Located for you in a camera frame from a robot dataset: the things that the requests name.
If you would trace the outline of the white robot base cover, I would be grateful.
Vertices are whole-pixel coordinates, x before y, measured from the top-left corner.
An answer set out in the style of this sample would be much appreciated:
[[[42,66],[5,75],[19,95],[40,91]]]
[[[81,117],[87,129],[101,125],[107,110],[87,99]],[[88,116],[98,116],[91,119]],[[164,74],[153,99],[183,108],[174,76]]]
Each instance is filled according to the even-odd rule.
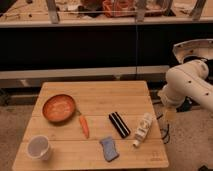
[[[174,44],[172,52],[179,63],[184,63],[191,56],[213,60],[213,38],[193,39]]]

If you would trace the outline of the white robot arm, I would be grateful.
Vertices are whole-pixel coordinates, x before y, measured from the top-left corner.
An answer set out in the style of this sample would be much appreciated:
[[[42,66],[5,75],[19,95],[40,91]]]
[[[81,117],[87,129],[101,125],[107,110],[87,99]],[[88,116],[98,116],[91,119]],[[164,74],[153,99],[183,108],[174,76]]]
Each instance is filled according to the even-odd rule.
[[[165,75],[167,84],[158,92],[163,105],[178,108],[189,97],[213,112],[213,85],[205,81],[208,74],[208,65],[202,60],[170,68]]]

